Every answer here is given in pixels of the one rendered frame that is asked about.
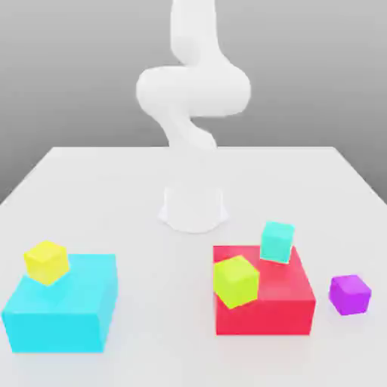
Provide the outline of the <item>large red box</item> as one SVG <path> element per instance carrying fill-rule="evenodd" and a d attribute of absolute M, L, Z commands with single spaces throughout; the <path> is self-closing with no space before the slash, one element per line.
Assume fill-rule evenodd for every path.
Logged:
<path fill-rule="evenodd" d="M 214 246 L 213 261 L 243 256 L 259 276 L 258 298 L 229 309 L 215 297 L 217 335 L 308 335 L 316 305 L 298 251 L 291 249 L 287 265 L 260 258 L 259 246 Z"/>

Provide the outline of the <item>small teal cube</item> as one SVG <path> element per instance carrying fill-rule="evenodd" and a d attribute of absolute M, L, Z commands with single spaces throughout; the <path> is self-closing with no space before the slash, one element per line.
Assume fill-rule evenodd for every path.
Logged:
<path fill-rule="evenodd" d="M 287 265 L 293 246 L 294 232 L 293 224 L 267 221 L 262 231 L 260 257 Z"/>

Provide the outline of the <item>small purple cube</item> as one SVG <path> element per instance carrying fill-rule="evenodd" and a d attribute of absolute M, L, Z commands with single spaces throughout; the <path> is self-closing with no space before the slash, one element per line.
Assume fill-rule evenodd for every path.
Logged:
<path fill-rule="evenodd" d="M 371 295 L 371 288 L 356 274 L 331 279 L 329 299 L 342 316 L 365 313 Z"/>

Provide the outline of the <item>large cyan box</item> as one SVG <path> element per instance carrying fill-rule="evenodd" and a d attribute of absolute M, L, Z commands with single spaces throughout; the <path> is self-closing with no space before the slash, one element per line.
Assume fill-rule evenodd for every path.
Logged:
<path fill-rule="evenodd" d="M 70 254 L 70 270 L 46 286 L 23 276 L 2 311 L 15 353 L 98 353 L 118 296 L 114 254 Z"/>

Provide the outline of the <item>small yellow cube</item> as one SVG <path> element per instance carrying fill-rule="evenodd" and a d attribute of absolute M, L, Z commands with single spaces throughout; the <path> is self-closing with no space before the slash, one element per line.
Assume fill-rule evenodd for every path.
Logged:
<path fill-rule="evenodd" d="M 70 269 L 67 249 L 45 240 L 23 254 L 27 274 L 33 280 L 51 285 Z"/>

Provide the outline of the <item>small lime cube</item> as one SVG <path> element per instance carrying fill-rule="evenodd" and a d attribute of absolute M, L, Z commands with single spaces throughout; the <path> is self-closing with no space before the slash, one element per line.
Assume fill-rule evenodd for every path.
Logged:
<path fill-rule="evenodd" d="M 213 289 L 228 309 L 258 299 L 259 271 L 242 255 L 213 265 Z"/>

